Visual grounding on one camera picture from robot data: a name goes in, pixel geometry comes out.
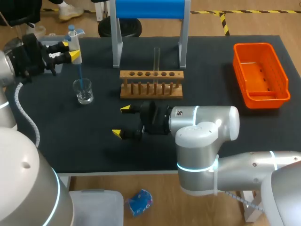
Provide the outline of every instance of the water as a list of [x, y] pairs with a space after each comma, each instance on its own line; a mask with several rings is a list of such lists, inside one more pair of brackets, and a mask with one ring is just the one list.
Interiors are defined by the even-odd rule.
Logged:
[[87, 91], [81, 91], [76, 96], [82, 105], [90, 104], [94, 99], [91, 89]]

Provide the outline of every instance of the white cable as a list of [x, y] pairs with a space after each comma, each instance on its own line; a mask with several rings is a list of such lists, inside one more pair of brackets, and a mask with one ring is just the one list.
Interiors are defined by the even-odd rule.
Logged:
[[26, 118], [26, 120], [29, 122], [29, 124], [32, 126], [34, 133], [36, 135], [36, 147], [38, 148], [40, 145], [40, 132], [39, 129], [37, 127], [37, 125], [34, 123], [34, 121], [29, 117], [29, 115], [24, 111], [24, 109], [22, 108], [20, 101], [19, 101], [19, 92], [20, 89], [22, 88], [23, 84], [20, 82], [17, 85], [17, 88], [15, 90], [15, 103], [17, 108], [19, 109], [20, 113], [24, 116], [24, 118]]
[[227, 194], [227, 195], [230, 195], [232, 198], [234, 198], [234, 199], [236, 199], [236, 200], [242, 202], [243, 204], [247, 204], [248, 206], [252, 207], [253, 209], [259, 210], [259, 211], [261, 211], [261, 212], [264, 213], [264, 209], [261, 208], [260, 206], [254, 205], [253, 203], [251, 203], [251, 202], [249, 202], [249, 201], [247, 201], [247, 200], [245, 200], [245, 199], [243, 199], [243, 198], [240, 198], [240, 197], [238, 197], [237, 195], [232, 194], [231, 192], [226, 192], [226, 191], [222, 191], [222, 192], [224, 192], [224, 193]]
[[217, 172], [218, 172], [218, 158], [219, 158], [219, 155], [216, 156], [216, 159], [215, 159], [215, 164], [214, 164], [214, 174], [213, 174], [213, 193], [215, 196], [217, 196], [218, 194], [218, 189], [217, 189]]

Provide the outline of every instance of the blue plastic bag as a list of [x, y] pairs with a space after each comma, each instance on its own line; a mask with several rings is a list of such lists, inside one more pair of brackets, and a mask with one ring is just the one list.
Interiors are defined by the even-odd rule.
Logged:
[[127, 201], [134, 217], [146, 211], [153, 202], [152, 195], [144, 189]]

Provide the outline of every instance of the chair backrest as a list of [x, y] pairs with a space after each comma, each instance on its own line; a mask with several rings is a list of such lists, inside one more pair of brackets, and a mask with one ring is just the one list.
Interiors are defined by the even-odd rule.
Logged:
[[10, 26], [30, 22], [42, 0], [0, 0], [0, 11]]
[[185, 0], [116, 0], [117, 18], [183, 19]]

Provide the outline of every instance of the yellow black tape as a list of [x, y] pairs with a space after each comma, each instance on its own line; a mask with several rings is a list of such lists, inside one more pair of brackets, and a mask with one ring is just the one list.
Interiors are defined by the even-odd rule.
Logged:
[[301, 13], [299, 10], [205, 10], [205, 11], [191, 11], [192, 14], [217, 14], [220, 13]]
[[230, 32], [229, 32], [228, 25], [226, 23], [226, 18], [225, 18], [225, 14], [224, 13], [220, 13], [220, 19], [221, 19], [221, 22], [222, 22], [222, 27], [224, 29], [225, 35], [229, 36]]
[[[58, 12], [58, 8], [42, 8], [41, 12]], [[84, 10], [85, 13], [96, 13], [95, 11]]]
[[[42, 8], [42, 12], [58, 12], [58, 8]], [[85, 10], [85, 13], [96, 13], [95, 11]], [[220, 13], [301, 13], [300, 10], [205, 10], [205, 11], [191, 11], [192, 14], [216, 14]]]

